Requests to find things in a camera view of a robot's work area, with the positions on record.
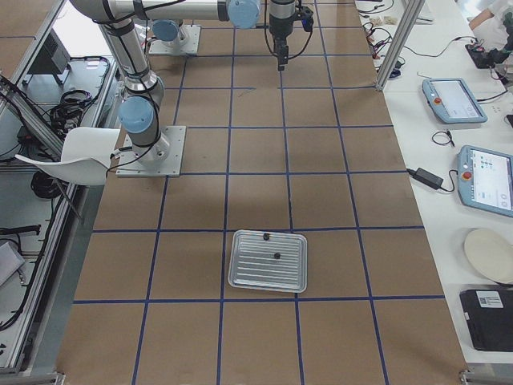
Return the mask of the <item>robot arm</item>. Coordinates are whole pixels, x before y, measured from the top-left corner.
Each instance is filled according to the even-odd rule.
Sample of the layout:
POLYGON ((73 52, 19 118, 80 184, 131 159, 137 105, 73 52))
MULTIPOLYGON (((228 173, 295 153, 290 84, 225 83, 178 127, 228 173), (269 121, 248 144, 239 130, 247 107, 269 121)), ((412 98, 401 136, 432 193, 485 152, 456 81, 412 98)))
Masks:
POLYGON ((152 32, 156 41, 152 45, 154 54, 181 55, 188 33, 181 24, 174 20, 155 20, 152 25, 152 32))
POLYGON ((311 11, 299 1, 270 1, 261 10, 259 1, 74 1, 73 7, 99 25, 124 77, 125 96, 119 121, 131 140, 132 163, 144 171, 162 172, 172 142, 160 124, 164 82, 150 68, 135 31, 134 21, 151 21, 154 35, 162 41, 179 41, 183 19, 230 22, 240 29, 257 25, 266 17, 267 42, 282 71, 288 64, 287 38, 295 22, 311 30, 311 11))

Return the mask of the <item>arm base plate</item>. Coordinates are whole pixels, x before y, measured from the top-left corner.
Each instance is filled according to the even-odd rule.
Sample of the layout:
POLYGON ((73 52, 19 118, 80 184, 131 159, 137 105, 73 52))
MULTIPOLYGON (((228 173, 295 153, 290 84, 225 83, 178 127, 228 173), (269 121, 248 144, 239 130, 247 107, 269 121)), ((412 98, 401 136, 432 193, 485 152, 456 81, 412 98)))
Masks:
POLYGON ((160 139, 144 154, 145 149, 134 147, 126 134, 123 146, 132 150, 120 153, 121 166, 115 174, 119 177, 180 176, 185 137, 185 126, 165 126, 160 129, 160 139))
POLYGON ((200 25, 185 25, 178 28, 172 41, 154 39, 149 46, 149 55, 197 56, 200 44, 200 25))

